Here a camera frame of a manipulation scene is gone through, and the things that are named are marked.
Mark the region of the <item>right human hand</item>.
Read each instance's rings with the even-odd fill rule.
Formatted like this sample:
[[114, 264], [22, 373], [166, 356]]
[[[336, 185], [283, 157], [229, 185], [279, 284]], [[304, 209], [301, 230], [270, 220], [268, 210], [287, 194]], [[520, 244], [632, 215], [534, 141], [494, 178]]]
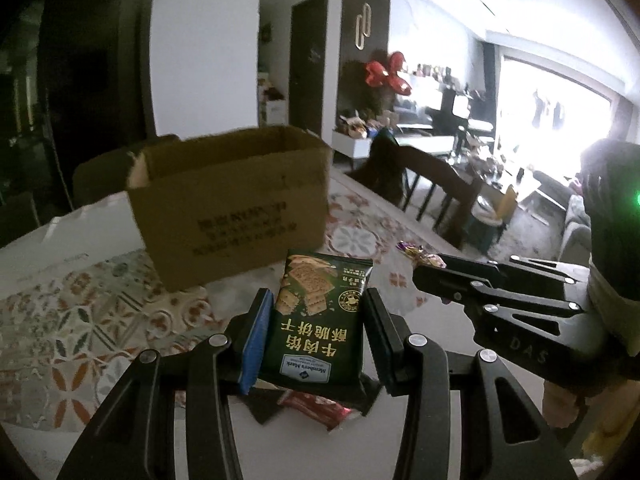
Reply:
[[[613, 287], [598, 267], [590, 264], [588, 297], [607, 328], [623, 337], [628, 356], [639, 355], [639, 300], [629, 292]], [[578, 428], [587, 434], [582, 441], [582, 456], [573, 465], [583, 476], [597, 472], [612, 462], [639, 416], [639, 383], [634, 379], [611, 376], [596, 396], [578, 401], [578, 396], [552, 382], [544, 383], [542, 416], [556, 429], [570, 428], [578, 422], [582, 409], [587, 419]]]

